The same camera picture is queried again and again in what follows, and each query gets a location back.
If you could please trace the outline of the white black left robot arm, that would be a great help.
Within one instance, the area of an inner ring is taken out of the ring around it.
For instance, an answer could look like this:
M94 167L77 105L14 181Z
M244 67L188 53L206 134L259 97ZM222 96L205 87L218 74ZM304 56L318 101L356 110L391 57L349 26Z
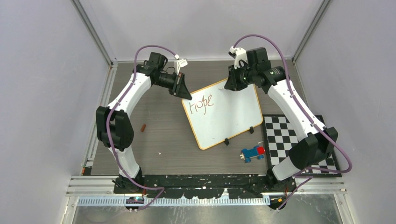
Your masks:
M168 89L172 96L192 99L185 84L185 74L180 72L188 62L178 55L174 58L174 71L169 73L164 69L167 57L152 52L148 60L136 64L130 80L120 94L109 105L100 106L96 110L97 137L115 158L119 176L114 183L121 190L138 193L144 185L141 167L131 148L134 130L130 121L131 113L144 93L157 85Z

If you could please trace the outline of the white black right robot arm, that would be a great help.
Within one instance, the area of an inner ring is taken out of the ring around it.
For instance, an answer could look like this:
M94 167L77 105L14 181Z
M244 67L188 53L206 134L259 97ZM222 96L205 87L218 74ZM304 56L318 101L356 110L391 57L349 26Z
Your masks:
M231 47L229 55L234 64L228 67L228 79L224 88L241 91L254 84L263 89L281 109L297 135L298 143L292 146L288 156L268 169L265 183L271 191L279 191L292 175L331 157L338 132L327 128L301 100L292 82L286 78L282 66L272 67L265 48L246 51Z

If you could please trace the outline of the yellow framed whiteboard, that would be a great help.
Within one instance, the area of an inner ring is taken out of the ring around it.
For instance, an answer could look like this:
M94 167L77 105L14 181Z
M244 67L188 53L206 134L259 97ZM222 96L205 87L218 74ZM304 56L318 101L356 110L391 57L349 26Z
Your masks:
M263 122L256 87L249 85L241 91L219 91L218 88L224 88L225 84L223 79L193 92L192 100L182 99L182 106L201 150Z

